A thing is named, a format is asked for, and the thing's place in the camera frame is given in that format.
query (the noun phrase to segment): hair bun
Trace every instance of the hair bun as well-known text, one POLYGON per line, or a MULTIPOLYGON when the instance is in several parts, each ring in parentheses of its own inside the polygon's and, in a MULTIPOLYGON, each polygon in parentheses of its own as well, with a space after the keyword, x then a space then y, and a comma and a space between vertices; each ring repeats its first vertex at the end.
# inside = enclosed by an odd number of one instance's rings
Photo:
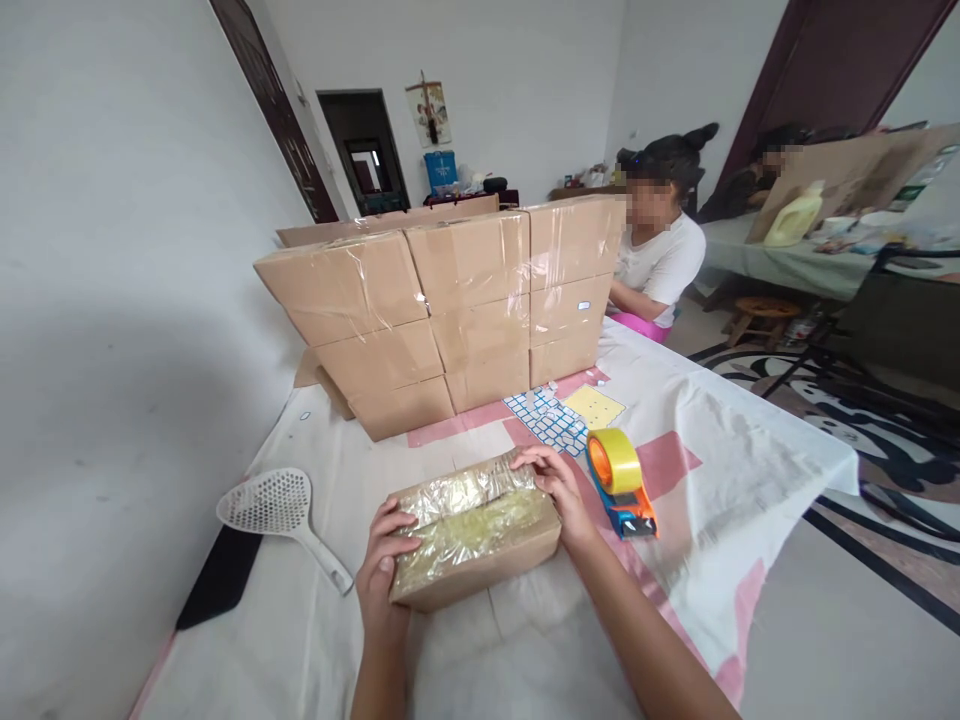
POLYGON ((718 123, 709 123, 704 125, 702 128, 696 130, 691 130, 686 135, 683 136, 684 142, 687 143, 691 148, 700 152, 703 150, 703 146, 708 142, 713 140, 717 136, 717 131, 720 129, 718 123))

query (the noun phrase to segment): orange tape dispenser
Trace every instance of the orange tape dispenser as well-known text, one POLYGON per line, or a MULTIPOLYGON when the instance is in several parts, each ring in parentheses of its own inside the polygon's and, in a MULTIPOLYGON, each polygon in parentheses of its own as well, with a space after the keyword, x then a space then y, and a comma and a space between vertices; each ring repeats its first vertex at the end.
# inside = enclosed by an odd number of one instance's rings
POLYGON ((623 430, 587 433, 587 465, 617 535, 659 536, 657 515, 643 489, 640 458, 623 430))

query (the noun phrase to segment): doorway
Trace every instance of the doorway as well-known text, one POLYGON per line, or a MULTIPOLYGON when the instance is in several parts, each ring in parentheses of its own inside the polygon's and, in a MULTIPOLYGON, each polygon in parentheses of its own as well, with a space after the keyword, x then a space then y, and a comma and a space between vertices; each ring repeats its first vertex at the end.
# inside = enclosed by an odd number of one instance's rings
POLYGON ((721 180, 765 130, 797 123, 827 142, 876 127, 956 3, 790 0, 721 180))
POLYGON ((383 91, 318 90, 317 99, 360 214, 409 209, 383 91))
POLYGON ((337 211, 283 90, 253 13, 243 0, 210 0, 237 62, 257 98, 260 111, 280 147, 313 221, 336 222, 337 211))

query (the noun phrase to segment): pink pants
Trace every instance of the pink pants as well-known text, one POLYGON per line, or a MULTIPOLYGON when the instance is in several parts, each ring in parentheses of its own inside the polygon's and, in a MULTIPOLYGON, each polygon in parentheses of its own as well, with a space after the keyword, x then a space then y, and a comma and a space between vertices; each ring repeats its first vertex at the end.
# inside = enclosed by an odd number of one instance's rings
POLYGON ((672 328, 662 328, 654 322, 644 320, 642 317, 631 315, 630 313, 616 313, 610 316, 611 320, 616 320, 621 325, 626 325, 634 332, 638 332, 644 337, 648 337, 654 342, 663 345, 664 340, 670 334, 672 328))

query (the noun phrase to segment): slotted spoon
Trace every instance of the slotted spoon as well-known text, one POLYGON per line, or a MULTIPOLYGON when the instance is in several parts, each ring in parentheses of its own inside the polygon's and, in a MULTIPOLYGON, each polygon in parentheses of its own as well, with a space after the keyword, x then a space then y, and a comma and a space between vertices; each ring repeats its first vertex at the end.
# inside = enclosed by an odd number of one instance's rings
POLYGON ((259 535, 285 535, 303 545, 341 595, 353 578, 310 529, 310 478, 298 468, 280 468, 242 482, 217 503, 224 525, 259 535))

